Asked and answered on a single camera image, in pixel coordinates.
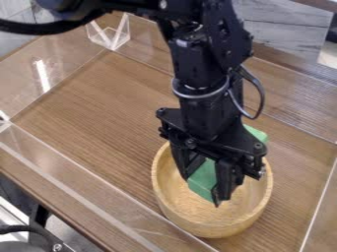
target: wood grain surface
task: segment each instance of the wood grain surface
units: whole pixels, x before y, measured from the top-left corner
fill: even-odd
[[[120,14],[108,15],[100,23],[102,26],[116,26],[120,18]],[[132,41],[118,50],[118,53],[173,75],[169,48],[156,24],[140,17],[130,16],[130,28]],[[323,68],[316,67],[313,63],[303,64],[303,67],[293,67],[303,60],[292,61],[291,57],[284,60],[277,59],[276,63],[280,62],[284,62],[284,64],[271,64],[259,58],[252,58],[247,62],[249,70],[261,79],[267,89],[269,102],[265,113],[296,126],[300,130],[336,143],[337,113],[335,111],[335,100],[337,86],[332,82],[324,81],[334,79],[336,73],[322,71]],[[259,97],[252,87],[247,87],[247,106],[257,108]]]
[[[281,68],[271,68],[283,83],[283,74],[288,72],[279,74]],[[271,78],[273,83],[279,82],[276,77]],[[170,80],[172,76],[162,71],[106,52],[15,118],[29,132],[157,212],[150,166],[164,140],[157,136],[160,122],[154,111],[161,106],[178,105]],[[289,81],[301,85],[296,73]],[[269,116],[249,124],[271,135],[275,194],[252,228],[229,239],[208,240],[208,243],[221,251],[297,251],[336,158],[336,146]],[[13,176],[15,170],[6,172]],[[100,197],[96,190],[89,189],[87,193],[93,198]],[[58,205],[53,199],[49,203]],[[109,208],[104,203],[97,204],[102,209]],[[74,217],[73,222],[82,222],[82,218]],[[81,229],[94,227],[94,224],[82,225]]]

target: wooden table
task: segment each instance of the wooden table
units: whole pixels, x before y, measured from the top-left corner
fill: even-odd
[[[337,13],[337,1],[336,0],[293,0],[297,3],[309,5],[319,9]]]
[[[148,64],[130,57],[142,58]],[[46,167],[43,176],[0,152],[6,176],[108,251],[118,250],[117,244],[128,244],[126,251],[136,250],[134,241],[105,221],[104,213],[118,206],[112,187],[98,176],[161,213],[150,166],[165,143],[158,137],[154,111],[161,106],[178,106],[169,87],[169,66],[168,48],[157,31],[150,28],[144,33],[144,23],[133,23],[133,40],[120,53],[104,51],[14,118],[15,124],[87,171],[70,169],[58,159],[45,159],[26,146],[23,152]],[[249,60],[248,67],[268,90],[267,114],[249,124],[271,135],[275,195],[253,227],[235,237],[206,243],[220,251],[297,251],[336,159],[337,87],[319,74],[312,76],[259,58]],[[247,98],[255,107],[256,97],[248,94]],[[86,199],[71,197],[50,183],[54,179],[77,188]],[[328,248],[336,247],[334,238],[327,242]]]

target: green cloth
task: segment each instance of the green cloth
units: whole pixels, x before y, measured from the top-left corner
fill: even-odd
[[[268,143],[269,136],[265,132],[257,130],[252,126],[245,125],[251,134],[264,143]],[[188,179],[190,190],[193,190],[208,201],[213,202],[212,188],[216,185],[216,169],[215,161],[208,158],[200,169]]]

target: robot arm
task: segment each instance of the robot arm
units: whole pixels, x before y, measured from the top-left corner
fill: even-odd
[[[116,10],[132,12],[157,22],[172,51],[176,72],[173,91],[181,102],[181,108],[158,109],[160,132],[172,143],[173,157],[186,180],[206,158],[215,161],[217,183],[212,198],[219,206],[221,201],[231,199],[247,175],[261,178],[263,157],[268,152],[265,144],[248,132],[241,121],[243,115],[251,119],[259,117],[265,94],[259,80],[241,65],[253,55],[253,36],[236,17],[232,1],[38,2],[63,21],[35,27],[0,21],[0,30],[42,34],[69,31]],[[252,82],[261,94],[256,116],[244,110],[244,79]]]

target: black cable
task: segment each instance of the black cable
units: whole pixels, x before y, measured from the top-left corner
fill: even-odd
[[[42,228],[31,225],[0,225],[0,235],[13,232],[33,232],[39,234],[46,240],[49,245],[49,251],[53,251],[54,240],[49,232]]]
[[[51,35],[69,32],[89,24],[105,14],[104,11],[93,12],[82,21],[57,21],[46,24],[19,23],[0,19],[0,31],[29,35]]]

